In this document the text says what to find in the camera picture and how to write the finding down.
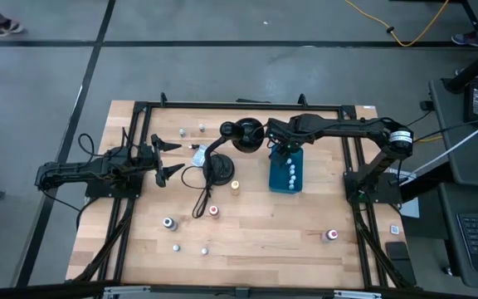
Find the silver lamp tag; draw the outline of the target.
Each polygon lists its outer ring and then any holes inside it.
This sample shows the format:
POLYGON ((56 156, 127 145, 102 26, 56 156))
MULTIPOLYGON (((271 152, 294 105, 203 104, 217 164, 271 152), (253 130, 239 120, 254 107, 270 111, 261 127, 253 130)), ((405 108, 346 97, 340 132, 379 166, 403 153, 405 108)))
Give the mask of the silver lamp tag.
POLYGON ((194 154, 191 160, 193 166, 203 167, 205 163, 205 151, 205 148, 198 148, 197 152, 194 154))

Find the white paper sheet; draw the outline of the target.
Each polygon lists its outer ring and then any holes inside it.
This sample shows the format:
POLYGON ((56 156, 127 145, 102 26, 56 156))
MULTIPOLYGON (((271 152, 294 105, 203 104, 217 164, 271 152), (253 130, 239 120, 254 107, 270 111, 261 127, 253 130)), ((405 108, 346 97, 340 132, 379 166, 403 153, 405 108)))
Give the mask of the white paper sheet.
MULTIPOLYGON (((396 178, 399 180, 399 184, 403 186, 404 184, 411 183, 417 178, 416 174, 411 174, 408 171, 395 169, 394 173, 396 178)), ((396 204, 398 212, 405 217, 409 218, 420 218, 420 208, 418 197, 407 201, 406 203, 396 204)))

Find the black rig crossbar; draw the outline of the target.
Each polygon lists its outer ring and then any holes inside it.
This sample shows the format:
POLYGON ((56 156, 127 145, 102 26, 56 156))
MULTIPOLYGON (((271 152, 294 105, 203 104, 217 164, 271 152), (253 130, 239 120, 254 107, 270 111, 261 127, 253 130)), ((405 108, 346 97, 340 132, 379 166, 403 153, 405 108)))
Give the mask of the black rig crossbar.
POLYGON ((248 299, 256 296, 304 296, 322 299, 478 299, 478 297, 420 289, 369 287, 362 290, 278 288, 278 287, 194 287, 172 285, 123 285, 116 281, 78 282, 27 287, 0 288, 0 299, 85 299, 113 298, 132 293, 187 293, 231 296, 248 299))

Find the black desk lamp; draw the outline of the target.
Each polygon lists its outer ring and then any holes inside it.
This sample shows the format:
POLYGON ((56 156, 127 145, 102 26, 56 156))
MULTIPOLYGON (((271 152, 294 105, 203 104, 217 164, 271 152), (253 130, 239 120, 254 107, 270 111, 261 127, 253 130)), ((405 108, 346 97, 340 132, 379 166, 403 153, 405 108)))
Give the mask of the black desk lamp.
POLYGON ((235 174, 232 159, 225 154, 214 154, 214 151, 226 142, 242 153, 250 154, 257 151, 265 138, 264 125, 254 118, 243 118, 236 122, 226 121, 219 128, 220 137, 212 142, 204 152, 202 174, 208 187, 225 185, 235 174))

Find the black aluminium table frame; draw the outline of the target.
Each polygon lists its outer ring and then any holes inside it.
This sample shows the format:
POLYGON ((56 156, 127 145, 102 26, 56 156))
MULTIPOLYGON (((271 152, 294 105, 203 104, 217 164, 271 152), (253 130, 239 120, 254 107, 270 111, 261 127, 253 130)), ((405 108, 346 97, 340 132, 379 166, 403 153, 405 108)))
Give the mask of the black aluminium table frame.
POLYGON ((155 183, 154 171, 147 172, 138 198, 88 197, 66 275, 78 282, 109 278, 147 286, 410 287, 383 251, 389 227, 400 221, 390 203, 350 203, 346 198, 344 173, 358 171, 380 152, 371 140, 323 137, 302 145, 304 186, 297 194, 270 191, 269 146, 276 142, 266 137, 250 154, 231 141, 214 151, 235 165, 234 177, 225 185, 208 187, 202 167, 192 165, 198 148, 216 141, 226 121, 254 118, 266 130, 269 118, 288 122, 302 114, 335 120, 379 118, 374 111, 341 105, 167 102, 162 107, 160 102, 113 101, 101 154, 124 145, 124 135, 135 145, 150 145, 156 134, 182 145, 161 154, 163 165, 185 166, 164 188, 155 183), (237 196, 231 193, 234 180, 240 183, 237 196), (219 218, 209 215, 213 205, 220 210, 219 218), (178 229, 166 229, 165 218, 174 219, 178 229), (338 238, 322 243, 320 234, 330 229, 338 238), (208 249, 207 255, 202 248, 208 249))

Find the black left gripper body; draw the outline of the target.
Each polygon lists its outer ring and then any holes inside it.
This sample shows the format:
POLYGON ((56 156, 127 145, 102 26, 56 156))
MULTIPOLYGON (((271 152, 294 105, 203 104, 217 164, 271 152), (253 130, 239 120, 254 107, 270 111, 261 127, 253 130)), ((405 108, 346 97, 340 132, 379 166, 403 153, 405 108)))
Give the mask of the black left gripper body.
POLYGON ((139 147, 139 167, 144 170, 155 170, 155 182, 160 188, 166 186, 163 163, 160 158, 162 140, 156 135, 151 135, 151 145, 143 144, 139 147))

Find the white rod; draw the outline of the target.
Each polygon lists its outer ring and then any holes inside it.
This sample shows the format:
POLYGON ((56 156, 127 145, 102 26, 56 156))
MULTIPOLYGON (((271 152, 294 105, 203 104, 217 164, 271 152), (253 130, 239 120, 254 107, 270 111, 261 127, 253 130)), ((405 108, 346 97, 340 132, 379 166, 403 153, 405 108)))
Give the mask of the white rod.
POLYGON ((415 169, 414 171, 412 171, 410 174, 407 174, 404 179, 416 179, 417 177, 415 176, 417 174, 417 172, 419 172, 420 170, 423 170, 425 168, 427 168, 428 166, 436 163, 439 159, 449 155, 450 153, 454 152, 456 149, 462 147, 463 144, 465 144, 466 142, 469 142, 471 139, 473 139, 474 137, 476 137, 478 135, 478 129, 476 131, 474 131, 473 133, 471 133, 470 135, 468 135, 467 137, 465 137, 463 140, 457 142, 455 145, 453 145, 450 149, 447 149, 445 152, 443 152, 442 154, 439 154, 437 157, 435 157, 434 159, 431 159, 429 160, 428 162, 426 162, 425 164, 423 164, 422 166, 418 167, 417 169, 415 169))

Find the black smartphone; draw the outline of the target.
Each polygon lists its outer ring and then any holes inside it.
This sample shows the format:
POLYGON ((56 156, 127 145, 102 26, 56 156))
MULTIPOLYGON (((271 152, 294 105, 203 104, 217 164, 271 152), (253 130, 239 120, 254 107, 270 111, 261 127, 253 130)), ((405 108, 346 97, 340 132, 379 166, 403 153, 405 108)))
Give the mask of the black smartphone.
POLYGON ((385 243, 385 247, 387 255, 396 270, 400 272, 406 281, 410 282, 413 286, 416 286, 417 280, 414 275, 406 243, 390 242, 385 243))

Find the black desk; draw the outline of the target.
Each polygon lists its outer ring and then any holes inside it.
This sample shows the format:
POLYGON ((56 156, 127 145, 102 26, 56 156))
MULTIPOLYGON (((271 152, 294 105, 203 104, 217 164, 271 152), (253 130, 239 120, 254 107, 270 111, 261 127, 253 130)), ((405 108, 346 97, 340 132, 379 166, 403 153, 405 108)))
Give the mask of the black desk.
POLYGON ((439 184, 437 190, 447 230, 446 250, 452 273, 468 287, 478 288, 478 272, 471 267, 457 220, 460 213, 478 213, 478 187, 439 184))
POLYGON ((451 93, 439 80, 430 81, 428 86, 446 148, 468 138, 447 155, 454 180, 458 184, 478 185, 478 134, 473 135, 478 125, 464 122, 464 94, 451 93))

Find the teal plastic bin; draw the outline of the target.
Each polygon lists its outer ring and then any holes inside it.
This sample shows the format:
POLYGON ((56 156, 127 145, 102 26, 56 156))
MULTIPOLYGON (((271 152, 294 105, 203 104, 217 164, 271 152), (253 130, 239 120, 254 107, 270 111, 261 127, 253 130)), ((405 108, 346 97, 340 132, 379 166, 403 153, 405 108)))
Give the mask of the teal plastic bin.
POLYGON ((271 160, 269 173, 269 189, 271 192, 282 194, 297 194, 300 193, 304 186, 304 151, 299 148, 290 157, 285 157, 280 154, 279 160, 271 160), (295 188, 289 190, 290 166, 287 164, 287 159, 292 159, 292 164, 295 166, 295 188))

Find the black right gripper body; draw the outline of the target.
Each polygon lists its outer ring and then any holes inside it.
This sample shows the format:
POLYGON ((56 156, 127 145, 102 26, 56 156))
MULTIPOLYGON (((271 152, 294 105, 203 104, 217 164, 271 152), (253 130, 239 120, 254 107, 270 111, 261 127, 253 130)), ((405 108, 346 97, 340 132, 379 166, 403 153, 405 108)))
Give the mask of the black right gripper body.
POLYGON ((289 124, 274 118, 266 122, 266 136, 283 146, 302 146, 302 140, 290 129, 289 124))

